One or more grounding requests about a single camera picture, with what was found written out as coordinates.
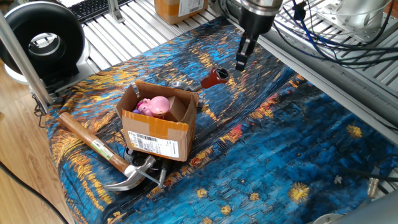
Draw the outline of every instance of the fabric cloth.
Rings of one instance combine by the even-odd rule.
[[[76,223],[307,223],[346,213],[366,199],[366,179],[398,148],[261,46],[235,71],[241,31],[224,17],[184,33],[71,88],[50,108],[50,150]],[[202,90],[192,152],[175,162],[166,189],[145,180],[127,192],[103,186],[126,179],[63,127],[72,116],[123,156],[114,106],[129,84],[198,84],[211,68],[231,72]],[[157,172],[149,172],[154,177]]]

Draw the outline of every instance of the pink pig toy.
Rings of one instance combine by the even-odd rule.
[[[164,96],[156,96],[151,100],[144,99],[142,104],[138,107],[141,114],[156,118],[164,118],[164,115],[169,111],[169,109],[169,100]]]

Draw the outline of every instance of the cardboard package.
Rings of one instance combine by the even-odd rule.
[[[155,0],[155,10],[170,25],[206,10],[208,0]]]
[[[136,86],[139,97],[130,85],[116,105],[116,111],[122,119],[127,147],[175,161],[186,161],[192,146],[199,96],[189,91],[145,82],[136,82]],[[187,109],[181,122],[132,112],[141,99],[152,99],[155,96],[176,96]]]
[[[170,103],[170,110],[166,113],[165,119],[167,121],[174,121],[179,122],[185,116],[185,112],[187,111],[187,107],[181,102],[181,100],[176,97],[172,96],[167,98]]]

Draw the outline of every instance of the metal frame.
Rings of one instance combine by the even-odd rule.
[[[0,39],[7,48],[11,57],[14,59],[18,68],[21,70],[22,74],[26,77],[26,80],[29,82],[32,91],[42,104],[42,108],[46,113],[53,101],[45,89],[44,84],[37,75],[35,69],[33,68],[33,65],[27,58],[27,55],[18,42],[17,37],[8,25],[2,12],[0,12]]]
[[[120,12],[118,0],[108,0],[109,13],[112,18],[118,21],[119,23],[124,22],[123,16]]]

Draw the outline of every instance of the black wire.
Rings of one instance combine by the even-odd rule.
[[[294,6],[297,6],[297,3],[295,2],[295,0],[293,0],[293,4]],[[325,58],[325,60],[331,61],[331,62],[335,62],[339,65],[369,65],[369,64],[374,64],[374,63],[381,63],[381,62],[385,62],[388,60],[393,60],[393,59],[398,59],[398,56],[396,57],[389,57],[389,58],[384,58],[384,59],[379,59],[379,60],[373,60],[373,61],[368,61],[368,62],[342,62],[341,60],[335,60],[329,56],[327,56],[322,50],[319,49],[319,47],[314,43],[308,29],[307,26],[304,23],[304,20],[301,18],[300,14],[298,15],[298,17],[300,18],[300,22],[302,24],[302,27],[304,28],[304,31],[307,33],[308,38],[310,39],[311,44],[313,45],[313,47],[315,48],[315,50],[322,56]]]
[[[392,184],[392,183],[390,183],[390,182],[387,182],[387,184],[389,184],[389,185],[392,187],[392,189],[393,189],[393,190],[396,190],[396,188],[393,186],[393,184]]]
[[[379,187],[380,191],[383,192],[384,194],[387,195],[389,193],[388,190],[384,188],[381,184],[378,184],[377,186]]]
[[[389,182],[398,182],[398,178],[395,177],[386,177],[386,176],[381,176],[381,175],[376,175],[376,174],[370,174],[368,172],[363,172],[363,171],[359,171],[359,170],[354,170],[354,169],[349,169],[349,168],[345,168],[342,167],[341,170],[353,174],[353,175],[358,175],[361,177],[366,177],[366,178],[376,178],[379,180],[384,180],[384,181],[389,181]]]
[[[391,7],[390,7],[389,12],[388,12],[388,14],[387,14],[387,16],[386,16],[386,20],[384,21],[384,23],[383,23],[383,25],[382,25],[382,27],[381,27],[379,33],[377,34],[377,36],[375,36],[375,38],[373,38],[373,40],[371,40],[371,41],[369,41],[369,42],[367,42],[367,43],[365,43],[365,44],[362,44],[362,43],[359,43],[359,44],[357,44],[357,45],[352,45],[352,44],[341,44],[341,43],[334,42],[334,41],[332,41],[332,40],[325,39],[325,38],[323,38],[323,37],[319,37],[319,36],[316,35],[315,33],[313,33],[313,35],[314,35],[315,37],[317,37],[317,39],[324,39],[325,41],[329,42],[330,44],[339,45],[339,46],[341,46],[341,47],[346,47],[346,48],[354,48],[354,49],[358,49],[358,48],[359,48],[358,50],[363,50],[363,49],[361,49],[361,48],[363,48],[363,47],[365,47],[365,46],[369,46],[369,45],[375,43],[375,41],[377,41],[377,40],[380,38],[380,36],[382,35],[382,33],[385,31],[385,29],[386,29],[386,27],[387,27],[387,25],[388,25],[388,20],[389,20],[389,18],[390,18],[390,16],[391,16],[391,13],[392,13],[392,8],[393,8],[393,6],[394,6],[394,1],[395,1],[395,0],[392,0],[392,2],[391,2]],[[309,8],[310,13],[311,13],[311,7],[309,6],[309,2],[308,2],[308,8]]]
[[[26,190],[28,190],[29,192],[34,194],[41,201],[43,201],[48,207],[50,207],[51,210],[59,217],[59,219],[61,219],[62,223],[68,224],[67,219],[60,213],[60,211],[57,208],[55,208],[55,206],[53,204],[51,204],[51,202],[49,202],[42,194],[38,193],[38,191],[36,191],[31,186],[29,186],[25,182],[23,182],[20,178],[18,178],[1,161],[0,161],[0,169],[2,169],[12,180],[17,182],[19,185],[23,186],[23,188],[25,188]]]
[[[293,20],[293,18],[292,18],[292,16],[290,15],[290,13],[289,13],[284,7],[282,7],[282,8],[283,8],[284,11],[286,12],[286,14]],[[391,11],[392,11],[392,9],[390,8],[389,14],[387,15],[387,18],[386,18],[385,23],[383,24],[383,27],[384,27],[384,25],[386,24],[386,22],[388,21],[389,16],[391,15]],[[293,20],[293,21],[296,23],[297,26],[299,26],[300,28],[306,30],[306,31],[308,32],[308,34],[309,34],[309,31],[308,31],[308,29],[305,27],[305,23],[303,22],[303,19],[302,19],[302,18],[301,18],[301,23],[302,23],[302,25],[300,25],[299,23],[297,23],[295,20]],[[297,35],[301,36],[296,30],[293,30],[293,29],[291,29],[291,28],[289,28],[289,27],[286,27],[285,25],[281,24],[280,22],[278,22],[278,23],[279,23],[280,25],[284,26],[285,28],[294,31]],[[396,59],[398,59],[398,55],[397,55],[397,56],[393,56],[393,57],[382,58],[382,59],[377,59],[377,60],[372,60],[372,61],[367,61],[367,62],[345,62],[345,61],[347,61],[347,60],[361,59],[361,58],[363,58],[363,57],[365,57],[365,56],[367,56],[367,57],[375,56],[375,55],[380,55],[380,56],[382,56],[382,55],[385,55],[385,54],[388,54],[388,53],[392,53],[392,52],[397,51],[398,48],[366,48],[366,47],[365,47],[365,46],[367,46],[367,45],[369,45],[369,44],[371,44],[371,43],[377,41],[377,39],[379,38],[379,36],[382,34],[383,31],[384,31],[384,30],[381,29],[380,33],[378,33],[378,35],[377,35],[372,41],[368,42],[367,44],[343,45],[343,47],[345,47],[345,48],[339,48],[339,47],[329,46],[329,45],[327,45],[327,44],[326,44],[324,41],[322,41],[322,40],[325,40],[326,42],[329,42],[329,44],[339,44],[339,43],[331,42],[330,40],[325,39],[325,38],[323,38],[323,37],[319,37],[319,36],[317,36],[317,35],[314,34],[314,33],[312,33],[312,35],[315,37],[315,39],[316,39],[316,40],[322,41],[323,44],[318,43],[318,42],[315,42],[315,41],[313,41],[313,40],[309,40],[309,38],[312,38],[312,37],[311,37],[311,35],[307,35],[307,37],[308,37],[307,40],[313,44],[315,50],[316,50],[322,57],[316,57],[316,56],[314,56],[314,55],[311,55],[311,54],[309,54],[308,52],[305,52],[305,51],[303,51],[303,50],[300,50],[300,49],[298,49],[298,48],[292,46],[292,44],[290,44],[288,41],[286,41],[283,37],[282,37],[282,39],[283,39],[286,43],[288,43],[291,47],[293,47],[293,48],[295,48],[296,50],[299,50],[301,53],[304,53],[304,54],[306,54],[306,55],[308,55],[308,56],[311,56],[311,57],[313,57],[313,58],[317,58],[317,59],[320,59],[320,60],[327,60],[327,61],[330,61],[330,62],[334,62],[334,63],[337,63],[337,64],[343,66],[343,67],[346,67],[346,65],[361,66],[361,67],[346,67],[346,68],[351,68],[351,69],[359,69],[359,68],[369,68],[369,67],[371,67],[371,66],[373,66],[373,65],[375,65],[375,64],[381,63],[381,62],[386,62],[386,61],[389,61],[389,60],[396,60]],[[361,56],[357,56],[357,57],[351,57],[351,58],[344,58],[344,59],[337,59],[337,60],[336,60],[336,59],[330,58],[329,56],[325,55],[325,54],[317,47],[318,45],[330,49],[333,53],[334,53],[334,50],[335,50],[335,49],[336,49],[336,50],[345,50],[345,51],[380,50],[380,51],[383,51],[383,52],[377,52],[377,53],[372,53],[372,54],[367,54],[367,55],[361,55]]]
[[[396,168],[395,166],[394,167],[381,167],[381,164],[384,162],[384,161],[386,161],[386,159],[388,159],[388,158],[394,158],[394,157],[398,157],[398,154],[390,154],[390,155],[388,155],[388,156],[384,156],[379,162],[378,162],[378,164],[376,165],[376,167],[377,168],[379,168],[379,169],[394,169],[394,168]]]
[[[42,126],[42,118],[43,118],[43,116],[45,116],[45,114],[43,113],[43,110],[40,108],[39,100],[37,99],[36,95],[32,95],[32,98],[36,101],[36,106],[35,106],[33,114],[35,114],[36,117],[40,118],[39,119],[39,127],[45,128],[45,126]]]
[[[221,7],[220,0],[217,0],[217,3],[218,3],[218,7],[220,7],[220,10],[221,10],[221,12],[223,12],[224,16],[225,16],[227,19],[230,19],[229,15],[227,15],[227,13],[226,13],[226,12],[224,11],[224,9]]]

